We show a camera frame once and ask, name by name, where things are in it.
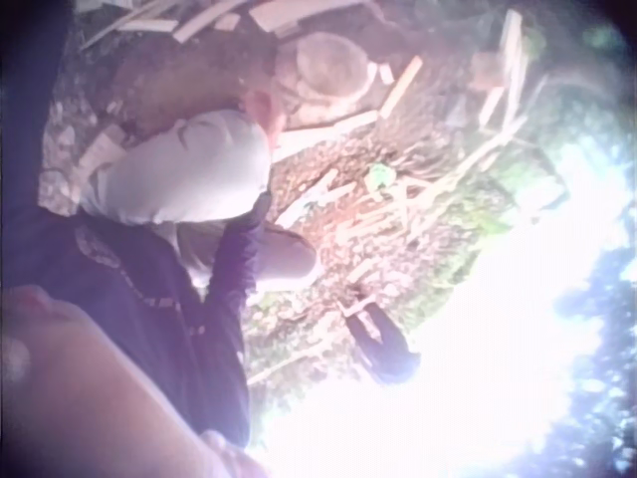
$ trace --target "wooden board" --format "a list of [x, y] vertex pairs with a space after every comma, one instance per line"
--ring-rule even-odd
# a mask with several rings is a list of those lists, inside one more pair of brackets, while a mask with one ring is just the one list
[[185, 43], [201, 30], [206, 28], [216, 19], [218, 19], [224, 13], [228, 13], [234, 10], [240, 5], [243, 5], [248, 0], [222, 0], [219, 3], [215, 3], [213, 6], [207, 8], [199, 15], [191, 18], [185, 23], [179, 30], [172, 34], [173, 38], [179, 43]]
[[388, 63], [380, 65], [378, 67], [378, 73], [380, 74], [380, 81], [383, 85], [392, 85], [396, 81]]
[[177, 20], [133, 19], [117, 28], [121, 32], [160, 32], [170, 33], [177, 28]]
[[385, 103], [383, 103], [382, 107], [380, 108], [379, 113], [381, 118], [389, 118], [389, 115], [391, 115], [391, 112], [393, 112], [394, 108], [396, 108], [396, 105], [398, 105], [400, 99], [405, 95], [405, 92], [407, 92], [409, 85], [411, 85], [411, 83], [414, 81], [421, 68], [422, 59], [418, 56], [415, 56], [411, 60], [411, 62], [409, 62], [409, 65], [407, 65], [407, 68], [405, 68], [405, 71], [402, 73], [402, 75], [394, 85], [394, 88], [391, 90], [391, 92], [389, 92]]
[[143, 15], [144, 13], [149, 12], [153, 8], [158, 7], [159, 5], [164, 5], [164, 4], [176, 5], [178, 2], [179, 0], [151, 0], [150, 2], [146, 3], [143, 7], [133, 10], [132, 12], [124, 15], [123, 17], [118, 18], [107, 27], [98, 31], [80, 47], [80, 50], [85, 50], [86, 48], [94, 45], [103, 37], [108, 35], [110, 32], [114, 32], [117, 28], [128, 23], [133, 18], [137, 18]]
[[215, 30], [233, 32], [239, 25], [239, 20], [241, 20], [241, 15], [232, 12], [226, 13], [215, 22]]
[[274, 0], [250, 10], [250, 15], [266, 32], [319, 13], [365, 3], [369, 0]]

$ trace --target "wooden plank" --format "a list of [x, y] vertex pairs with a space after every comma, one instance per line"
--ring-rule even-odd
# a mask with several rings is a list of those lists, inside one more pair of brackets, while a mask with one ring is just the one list
[[286, 229], [292, 227], [292, 225], [303, 216], [306, 207], [318, 201], [320, 197], [326, 193], [337, 176], [338, 169], [330, 169], [312, 187], [306, 190], [301, 197], [290, 204], [277, 218], [275, 224]]
[[496, 107], [498, 106], [500, 99], [502, 98], [504, 94], [505, 94], [504, 87], [493, 88], [489, 92], [489, 94], [487, 95], [487, 98], [485, 99], [485, 103], [483, 104], [482, 109], [480, 110], [480, 114], [478, 115], [478, 123], [480, 124], [480, 126], [487, 125], [487, 123], [491, 119], [491, 116], [494, 114], [494, 111], [496, 110]]
[[352, 132], [355, 129], [378, 121], [378, 111], [359, 113], [353, 117], [341, 119], [334, 124], [334, 128], [340, 132]]
[[239, 20], [241, 20], [241, 15], [232, 12], [226, 13], [215, 22], [215, 30], [234, 32], [237, 25], [239, 25]]
[[345, 8], [369, 0], [274, 0], [250, 10], [250, 15], [266, 32], [274, 32], [290, 23], [319, 13]]
[[133, 18], [137, 18], [138, 16], [150, 11], [151, 9], [153, 9], [154, 7], [156, 7], [158, 5], [163, 5], [164, 3], [172, 3], [172, 5], [176, 5], [178, 2], [179, 2], [179, 0], [151, 0], [150, 2], [146, 3], [144, 6], [139, 7], [138, 9], [133, 10], [130, 13], [127, 13], [126, 15], [124, 15], [122, 17], [119, 17], [117, 20], [112, 22], [110, 25], [108, 25], [107, 27], [103, 28], [102, 30], [100, 30], [99, 32], [94, 34], [90, 39], [88, 39], [80, 47], [80, 50], [85, 50], [86, 48], [94, 45], [99, 40], [101, 40], [103, 37], [108, 35], [110, 32], [114, 32], [117, 28], [119, 28], [120, 26], [128, 23]]
[[177, 20], [134, 19], [117, 28], [121, 32], [159, 32], [170, 33], [177, 28]]
[[379, 113], [381, 118], [389, 118], [389, 115], [391, 115], [391, 112], [393, 112], [394, 108], [396, 108], [396, 105], [398, 105], [400, 99], [405, 95], [405, 92], [407, 92], [409, 85], [411, 85], [411, 83], [414, 81], [421, 68], [422, 59], [418, 56], [415, 56], [411, 60], [411, 62], [409, 62], [409, 65], [407, 65], [405, 71], [402, 72], [402, 75], [394, 85], [394, 88], [391, 90], [391, 92], [389, 92], [385, 103], [380, 108]]
[[274, 33], [277, 36], [277, 38], [281, 40], [286, 37], [296, 35], [299, 32], [301, 32], [301, 25], [299, 25], [298, 22], [292, 22], [287, 25], [284, 25], [281, 28], [278, 28], [277, 30], [275, 30]]
[[383, 63], [378, 67], [378, 73], [380, 74], [380, 81], [383, 85], [393, 85], [396, 81], [394, 79], [394, 74], [391, 71], [391, 67], [388, 63]]
[[218, 19], [221, 15], [234, 10], [247, 1], [248, 0], [222, 0], [219, 3], [215, 3], [213, 6], [208, 7], [199, 15], [191, 18], [179, 30], [173, 33], [172, 36], [179, 43], [185, 43], [194, 35], [196, 35], [212, 22], [214, 22], [216, 19]]
[[360, 264], [354, 267], [345, 279], [349, 284], [357, 283], [376, 264], [376, 260], [367, 257]]

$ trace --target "debris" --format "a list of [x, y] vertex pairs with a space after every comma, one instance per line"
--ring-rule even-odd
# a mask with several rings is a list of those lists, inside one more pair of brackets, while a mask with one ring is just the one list
[[102, 0], [76, 0], [75, 5], [75, 12], [78, 14], [93, 12], [102, 8]]
[[369, 272], [369, 270], [376, 264], [376, 260], [366, 258], [360, 264], [353, 268], [353, 270], [347, 275], [347, 282], [349, 284], [356, 284], [362, 277]]
[[374, 302], [376, 302], [376, 296], [374, 294], [365, 297], [351, 307], [346, 307], [340, 300], [336, 300], [336, 304], [338, 305], [340, 312], [346, 318], [359, 314], [366, 306], [368, 306], [369, 304], [373, 304]]
[[102, 0], [104, 3], [108, 5], [114, 5], [115, 7], [125, 8], [126, 10], [134, 10], [135, 8], [139, 8], [141, 5], [141, 0]]
[[127, 13], [126, 15], [122, 17], [119, 17], [110, 25], [108, 25], [107, 27], [97, 32], [95, 35], [93, 35], [81, 46], [80, 50], [85, 50], [86, 48], [94, 45], [103, 37], [108, 35], [110, 32], [115, 31], [117, 28], [128, 23], [128, 21], [132, 20], [133, 18], [137, 18], [159, 5], [167, 5], [167, 4], [176, 5], [178, 2], [179, 0], [150, 0], [148, 3], [146, 3], [142, 7], [139, 7], [138, 9], [133, 10], [132, 12]]
[[281, 28], [278, 28], [274, 31], [274, 34], [278, 39], [284, 39], [286, 37], [290, 37], [295, 35], [301, 31], [301, 25], [298, 22], [292, 22], [284, 25]]
[[378, 73], [380, 74], [380, 81], [383, 85], [392, 85], [396, 81], [388, 63], [379, 65]]
[[70, 124], [58, 136], [58, 143], [63, 146], [73, 146], [76, 143], [76, 131]]
[[330, 169], [314, 186], [304, 192], [301, 197], [290, 204], [286, 210], [277, 218], [276, 225], [285, 229], [292, 227], [304, 214], [306, 208], [313, 202], [317, 202], [321, 196], [325, 195], [329, 186], [338, 176], [338, 169]]
[[288, 24], [299, 22], [312, 15], [364, 3], [367, 0], [304, 0], [270, 1], [252, 10], [250, 15], [266, 32], [274, 32]]
[[487, 95], [487, 99], [480, 110], [480, 114], [478, 115], [478, 123], [480, 127], [486, 126], [491, 119], [491, 116], [494, 114], [498, 103], [500, 102], [500, 98], [505, 93], [504, 87], [493, 88], [489, 94]]
[[221, 32], [234, 32], [237, 25], [239, 25], [240, 20], [241, 15], [232, 12], [226, 13], [215, 22], [215, 30], [219, 30]]
[[106, 112], [109, 115], [116, 116], [119, 113], [119, 110], [121, 110], [121, 106], [122, 106], [121, 100], [112, 101], [106, 107]]
[[409, 65], [407, 65], [407, 68], [402, 73], [402, 75], [394, 85], [394, 88], [387, 96], [385, 103], [380, 108], [379, 112], [381, 118], [389, 118], [389, 115], [391, 115], [391, 112], [394, 110], [394, 108], [396, 108], [396, 105], [398, 105], [398, 102], [409, 88], [409, 85], [411, 85], [411, 82], [414, 81], [421, 68], [422, 60], [420, 57], [415, 56], [411, 60]]
[[359, 113], [353, 117], [341, 119], [334, 124], [334, 128], [341, 133], [352, 132], [355, 129], [378, 121], [378, 111]]
[[177, 20], [135, 19], [117, 28], [120, 32], [160, 32], [170, 33], [177, 28]]
[[190, 19], [179, 30], [172, 34], [179, 43], [187, 42], [191, 37], [206, 28], [224, 13], [234, 10], [248, 0], [222, 0]]
[[505, 112], [505, 119], [503, 125], [506, 126], [513, 121], [518, 107], [520, 106], [520, 99], [522, 97], [522, 91], [525, 87], [525, 79], [527, 78], [527, 66], [529, 65], [529, 55], [527, 55], [522, 48], [522, 45], [518, 47], [518, 54], [513, 65], [511, 74], [511, 81], [509, 84], [509, 97], [507, 99], [507, 110]]
[[488, 92], [507, 85], [502, 56], [494, 52], [478, 52], [471, 58], [472, 80], [469, 88]]
[[325, 206], [327, 204], [330, 204], [331, 202], [338, 201], [341, 197], [346, 196], [347, 194], [352, 192], [355, 188], [356, 188], [356, 183], [352, 181], [352, 182], [349, 182], [348, 184], [332, 189], [326, 192], [323, 196], [321, 196], [317, 200], [317, 204], [319, 206]]
[[391, 186], [396, 180], [396, 170], [382, 162], [375, 162], [365, 176], [365, 186], [369, 192]]

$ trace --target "scrap wood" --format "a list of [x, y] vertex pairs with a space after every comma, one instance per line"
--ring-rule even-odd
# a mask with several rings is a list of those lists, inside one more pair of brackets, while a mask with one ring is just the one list
[[275, 224], [286, 229], [292, 227], [292, 225], [297, 222], [301, 216], [303, 216], [306, 207], [319, 200], [320, 196], [325, 193], [337, 176], [338, 169], [330, 169], [315, 183], [314, 186], [308, 188], [301, 197], [290, 204], [277, 218]]
[[219, 17], [219, 20], [215, 22], [215, 30], [219, 30], [221, 32], [234, 32], [237, 25], [239, 25], [240, 20], [241, 15], [233, 12], [226, 13]]
[[120, 32], [161, 32], [170, 33], [177, 28], [177, 20], [133, 19], [117, 29]]
[[373, 266], [378, 262], [377, 259], [370, 257], [365, 258], [360, 264], [354, 267], [347, 278], [345, 279], [349, 284], [356, 284], [365, 274], [367, 274]]
[[144, 13], [150, 11], [151, 9], [157, 7], [158, 5], [170, 4], [171, 6], [173, 6], [173, 5], [176, 5], [178, 2], [179, 2], [179, 0], [150, 0], [145, 5], [142, 5], [141, 7], [137, 8], [136, 10], [133, 10], [132, 12], [127, 13], [126, 15], [124, 15], [122, 17], [119, 17], [117, 20], [112, 22], [110, 25], [108, 25], [107, 27], [103, 28], [102, 30], [100, 30], [99, 32], [94, 34], [87, 41], [85, 41], [85, 43], [80, 47], [80, 50], [85, 50], [86, 48], [94, 45], [99, 40], [101, 40], [103, 37], [108, 35], [110, 32], [115, 31], [120, 26], [128, 23], [128, 21], [130, 21], [130, 20], [132, 20], [134, 18], [137, 18], [140, 15], [143, 15]]
[[478, 115], [478, 123], [480, 127], [487, 125], [491, 116], [494, 114], [498, 103], [500, 102], [500, 98], [505, 94], [504, 87], [496, 87], [493, 88], [489, 94], [487, 95], [487, 99], [480, 110], [480, 114]]
[[353, 117], [341, 119], [334, 124], [334, 128], [341, 133], [352, 132], [355, 129], [378, 121], [378, 111], [359, 113]]
[[368, 306], [369, 304], [373, 304], [374, 302], [376, 302], [376, 295], [375, 294], [370, 294], [369, 296], [365, 297], [364, 299], [356, 302], [351, 307], [346, 307], [343, 304], [343, 302], [341, 302], [339, 299], [336, 300], [336, 304], [338, 305], [338, 309], [343, 314], [343, 316], [346, 317], [346, 318], [354, 316], [356, 314], [359, 314], [360, 312], [362, 312], [362, 310], [366, 306]]
[[518, 54], [513, 65], [511, 74], [511, 83], [509, 85], [509, 97], [507, 100], [507, 110], [505, 112], [505, 119], [503, 125], [506, 126], [518, 112], [520, 106], [520, 99], [522, 98], [522, 92], [525, 87], [525, 80], [527, 78], [527, 67], [529, 65], [529, 55], [527, 55], [522, 48], [522, 44], [519, 44]]
[[187, 21], [172, 37], [179, 43], [187, 42], [191, 37], [206, 28], [224, 13], [234, 10], [248, 0], [222, 0]]
[[388, 63], [379, 65], [378, 73], [380, 74], [380, 81], [383, 85], [391, 85], [396, 81], [394, 79], [394, 74], [391, 71], [391, 66]]
[[286, 37], [295, 35], [299, 33], [300, 31], [301, 31], [301, 25], [299, 25], [298, 22], [291, 22], [275, 30], [274, 34], [277, 36], [277, 38], [284, 39]]
[[250, 15], [266, 32], [319, 13], [365, 3], [368, 0], [274, 0], [250, 10]]
[[343, 186], [337, 187], [326, 192], [323, 196], [321, 196], [317, 203], [320, 206], [325, 206], [326, 204], [330, 204], [331, 202], [338, 201], [341, 197], [346, 196], [350, 192], [352, 192], [356, 188], [356, 182], [352, 181]]
[[394, 88], [391, 90], [391, 92], [389, 92], [385, 103], [383, 103], [382, 107], [380, 108], [379, 113], [381, 118], [389, 118], [389, 115], [391, 115], [391, 112], [393, 112], [394, 108], [396, 108], [396, 105], [398, 105], [400, 99], [405, 95], [407, 89], [409, 88], [409, 85], [411, 85], [411, 83], [414, 81], [421, 68], [422, 59], [419, 56], [415, 56], [411, 60], [411, 62], [409, 62], [409, 65], [407, 65], [405, 71], [402, 72], [402, 75], [394, 85]]

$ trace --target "dark jacket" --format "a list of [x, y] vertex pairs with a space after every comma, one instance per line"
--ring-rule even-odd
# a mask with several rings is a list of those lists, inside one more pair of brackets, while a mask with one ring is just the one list
[[147, 229], [38, 207], [42, 136], [71, 18], [59, 3], [3, 45], [2, 287], [34, 284], [79, 306], [197, 432], [245, 446], [240, 316], [269, 197], [227, 226], [203, 303], [170, 245]]

